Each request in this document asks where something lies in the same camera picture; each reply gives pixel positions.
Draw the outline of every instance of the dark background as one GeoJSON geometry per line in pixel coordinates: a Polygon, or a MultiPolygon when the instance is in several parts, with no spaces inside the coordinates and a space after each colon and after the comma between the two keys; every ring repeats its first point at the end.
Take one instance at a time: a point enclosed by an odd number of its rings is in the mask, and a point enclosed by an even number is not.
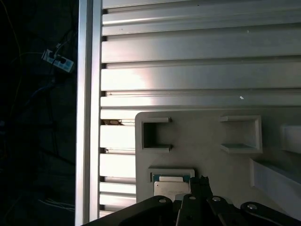
{"type": "Polygon", "coordinates": [[[78,1],[1,1],[0,225],[74,225],[78,1]]]}

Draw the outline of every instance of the power strip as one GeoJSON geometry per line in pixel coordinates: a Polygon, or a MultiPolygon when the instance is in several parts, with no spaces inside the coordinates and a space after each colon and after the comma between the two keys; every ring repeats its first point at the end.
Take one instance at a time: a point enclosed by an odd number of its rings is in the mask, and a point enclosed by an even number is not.
{"type": "Polygon", "coordinates": [[[51,58],[50,57],[50,53],[52,53],[51,50],[49,50],[49,49],[45,50],[45,52],[44,52],[44,54],[42,56],[42,59],[45,60],[45,61],[47,61],[50,64],[53,64],[54,66],[56,66],[56,67],[58,67],[60,69],[68,72],[68,73],[70,73],[72,71],[73,65],[74,65],[73,61],[71,61],[71,60],[69,60],[69,59],[67,59],[67,58],[65,58],[65,57],[63,57],[61,55],[54,55],[53,56],[54,58],[51,58]],[[63,58],[63,59],[66,60],[66,62],[64,64],[62,64],[59,60],[56,60],[55,62],[53,62],[57,58],[63,58]]]}

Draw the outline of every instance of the small metal part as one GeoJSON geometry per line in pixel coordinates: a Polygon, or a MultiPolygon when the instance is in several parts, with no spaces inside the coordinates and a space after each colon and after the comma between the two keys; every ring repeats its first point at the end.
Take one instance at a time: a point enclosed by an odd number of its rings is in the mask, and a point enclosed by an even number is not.
{"type": "Polygon", "coordinates": [[[215,202],[219,202],[221,199],[219,197],[213,197],[212,200],[215,202]]]}
{"type": "Polygon", "coordinates": [[[161,181],[161,182],[183,182],[183,177],[164,177],[164,176],[160,176],[159,181],[161,181]]]}
{"type": "Polygon", "coordinates": [[[154,195],[165,196],[172,201],[175,200],[177,194],[189,194],[189,184],[185,182],[161,182],[154,183],[154,195]]]}
{"type": "Polygon", "coordinates": [[[249,205],[248,205],[248,208],[249,208],[249,209],[252,209],[252,210],[256,210],[256,209],[257,209],[257,206],[255,206],[254,204],[249,204],[249,205]]]}

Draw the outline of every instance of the wire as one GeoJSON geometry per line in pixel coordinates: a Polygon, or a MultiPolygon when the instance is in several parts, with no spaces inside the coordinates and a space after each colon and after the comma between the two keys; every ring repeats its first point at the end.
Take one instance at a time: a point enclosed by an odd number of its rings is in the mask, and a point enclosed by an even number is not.
{"type": "Polygon", "coordinates": [[[53,205],[53,204],[50,204],[50,203],[47,203],[47,202],[43,202],[42,200],[38,200],[39,202],[45,204],[45,205],[48,205],[48,206],[53,206],[53,207],[57,207],[57,208],[60,208],[60,209],[64,209],[64,210],[68,210],[68,211],[71,211],[71,212],[74,212],[74,209],[72,208],[66,208],[66,207],[61,207],[61,206],[57,206],[57,205],[53,205]]]}
{"type": "MultiPolygon", "coordinates": [[[[13,31],[14,33],[14,37],[15,37],[15,40],[16,40],[16,44],[18,46],[18,50],[19,50],[19,55],[21,55],[21,48],[20,48],[20,45],[19,45],[19,42],[18,42],[18,38],[17,38],[17,35],[16,35],[16,32],[14,30],[14,27],[13,27],[13,24],[11,23],[11,20],[9,18],[9,15],[8,15],[8,10],[6,9],[6,6],[4,4],[4,2],[2,0],[0,0],[0,2],[2,3],[3,7],[4,7],[4,10],[5,10],[5,13],[8,17],[8,22],[10,24],[10,27],[11,27],[11,30],[13,31]]],[[[16,103],[16,99],[17,99],[17,96],[18,96],[18,92],[19,92],[19,89],[20,89],[20,85],[21,85],[21,82],[22,82],[22,74],[21,74],[21,77],[20,77],[20,80],[19,80],[19,83],[18,83],[18,86],[17,86],[17,89],[16,89],[16,94],[15,94],[15,99],[14,99],[14,102],[11,106],[11,109],[10,109],[10,114],[9,114],[9,117],[11,117],[12,113],[13,113],[13,109],[15,107],[15,103],[16,103]]]]}
{"type": "Polygon", "coordinates": [[[27,55],[27,54],[39,54],[39,55],[44,55],[44,53],[39,53],[39,52],[25,52],[25,53],[21,53],[19,56],[17,56],[15,59],[13,59],[9,65],[12,65],[13,62],[15,62],[19,57],[23,56],[23,55],[27,55]]]}
{"type": "Polygon", "coordinates": [[[15,30],[14,30],[13,24],[11,23],[11,20],[10,20],[10,18],[9,18],[8,10],[6,9],[6,6],[5,6],[4,2],[3,2],[2,0],[0,0],[0,2],[2,3],[2,5],[3,5],[3,7],[4,7],[6,16],[8,17],[9,25],[10,25],[10,27],[11,27],[11,30],[12,30],[13,33],[14,33],[14,37],[15,37],[15,40],[16,40],[16,44],[17,44],[17,46],[18,46],[19,55],[21,55],[21,48],[20,48],[20,45],[19,45],[19,42],[18,42],[18,38],[17,38],[16,32],[15,32],[15,30]]]}
{"type": "Polygon", "coordinates": [[[22,195],[20,195],[19,198],[11,205],[11,207],[8,209],[6,214],[4,214],[3,220],[5,220],[7,215],[11,212],[11,210],[15,207],[15,205],[20,201],[21,198],[22,198],[22,195]]]}
{"type": "Polygon", "coordinates": [[[56,52],[55,52],[54,55],[56,55],[56,54],[58,53],[58,51],[59,51],[64,45],[66,45],[69,41],[71,41],[71,40],[77,35],[77,33],[78,33],[78,32],[75,32],[75,33],[71,36],[71,38],[69,38],[67,41],[65,41],[63,44],[61,44],[61,45],[57,48],[57,50],[56,50],[56,52]]]}
{"type": "Polygon", "coordinates": [[[54,201],[52,199],[48,199],[46,201],[52,202],[52,203],[58,203],[58,204],[66,205],[66,206],[73,206],[74,207],[74,205],[72,205],[72,204],[67,204],[67,203],[64,203],[64,202],[56,202],[56,201],[54,201]]]}

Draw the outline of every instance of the screw head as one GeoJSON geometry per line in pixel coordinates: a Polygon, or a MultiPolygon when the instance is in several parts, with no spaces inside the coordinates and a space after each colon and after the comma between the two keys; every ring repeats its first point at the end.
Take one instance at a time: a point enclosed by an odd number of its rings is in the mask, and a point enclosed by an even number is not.
{"type": "Polygon", "coordinates": [[[252,210],[256,210],[257,209],[257,206],[255,206],[254,204],[249,204],[249,205],[247,205],[247,207],[249,209],[252,209],[252,210]]]}
{"type": "Polygon", "coordinates": [[[220,197],[213,197],[212,200],[215,202],[219,202],[221,199],[220,199],[220,197]]]}

